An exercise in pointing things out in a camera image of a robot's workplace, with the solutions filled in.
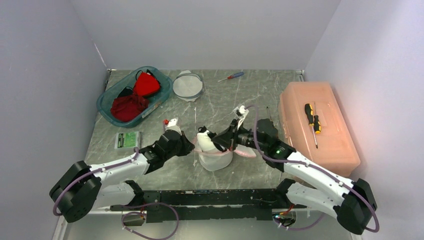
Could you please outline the dark red bra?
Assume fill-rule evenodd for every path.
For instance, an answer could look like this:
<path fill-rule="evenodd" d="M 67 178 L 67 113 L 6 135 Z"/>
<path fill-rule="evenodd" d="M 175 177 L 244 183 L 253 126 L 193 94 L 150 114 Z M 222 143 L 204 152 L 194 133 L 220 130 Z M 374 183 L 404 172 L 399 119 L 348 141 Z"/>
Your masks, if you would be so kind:
<path fill-rule="evenodd" d="M 121 122 L 129 122 L 140 115 L 149 106 L 149 100 L 142 96 L 134 95 L 117 97 L 110 108 L 111 115 Z"/>

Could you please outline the pink-trimmed white mesh laundry bag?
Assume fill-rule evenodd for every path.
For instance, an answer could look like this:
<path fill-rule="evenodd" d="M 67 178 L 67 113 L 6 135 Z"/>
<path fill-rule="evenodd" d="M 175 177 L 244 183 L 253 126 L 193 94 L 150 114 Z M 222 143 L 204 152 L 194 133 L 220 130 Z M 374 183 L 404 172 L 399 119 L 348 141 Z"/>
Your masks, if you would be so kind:
<path fill-rule="evenodd" d="M 245 147 L 238 145 L 235 151 L 217 151 L 217 152 L 207 152 L 201 149 L 201 145 L 198 143 L 197 139 L 193 139 L 193 144 L 195 146 L 194 151 L 199 155 L 200 164 L 210 172 L 221 170 L 226 168 L 233 160 L 233 154 L 237 154 L 245 158 L 255 158 L 257 155 L 254 150 L 250 147 Z"/>

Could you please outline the white bra with black straps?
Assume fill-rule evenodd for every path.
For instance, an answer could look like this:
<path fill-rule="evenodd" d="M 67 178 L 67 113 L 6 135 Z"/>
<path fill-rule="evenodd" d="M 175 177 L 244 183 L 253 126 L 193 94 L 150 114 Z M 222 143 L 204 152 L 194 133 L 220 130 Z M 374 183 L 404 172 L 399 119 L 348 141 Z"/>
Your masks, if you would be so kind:
<path fill-rule="evenodd" d="M 198 133 L 196 134 L 196 144 L 198 151 L 207 154 L 218 154 L 225 152 L 225 148 L 212 141 L 215 135 L 215 133 L 209 131 L 205 126 L 199 127 Z"/>

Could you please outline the blue-trimmed white mesh laundry bag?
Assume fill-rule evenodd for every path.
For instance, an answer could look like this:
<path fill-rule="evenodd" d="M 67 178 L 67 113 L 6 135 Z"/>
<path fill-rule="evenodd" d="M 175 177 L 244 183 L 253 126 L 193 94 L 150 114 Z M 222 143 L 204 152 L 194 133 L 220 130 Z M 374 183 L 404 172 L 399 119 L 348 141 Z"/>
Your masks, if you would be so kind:
<path fill-rule="evenodd" d="M 181 71 L 173 81 L 173 92 L 181 100 L 195 102 L 203 92 L 204 81 L 190 70 Z"/>

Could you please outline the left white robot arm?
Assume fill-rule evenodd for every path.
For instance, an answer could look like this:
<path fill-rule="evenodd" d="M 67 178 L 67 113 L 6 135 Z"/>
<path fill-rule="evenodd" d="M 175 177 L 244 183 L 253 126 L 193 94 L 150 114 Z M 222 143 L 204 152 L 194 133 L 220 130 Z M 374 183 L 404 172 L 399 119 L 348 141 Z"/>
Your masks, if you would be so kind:
<path fill-rule="evenodd" d="M 100 164 L 75 162 L 49 192 L 52 213 L 69 223 L 92 209 L 123 206 L 137 210 L 145 203 L 135 179 L 162 168 L 173 157 L 190 154 L 195 146 L 184 132 L 166 130 L 153 144 L 135 147 L 130 156 Z"/>

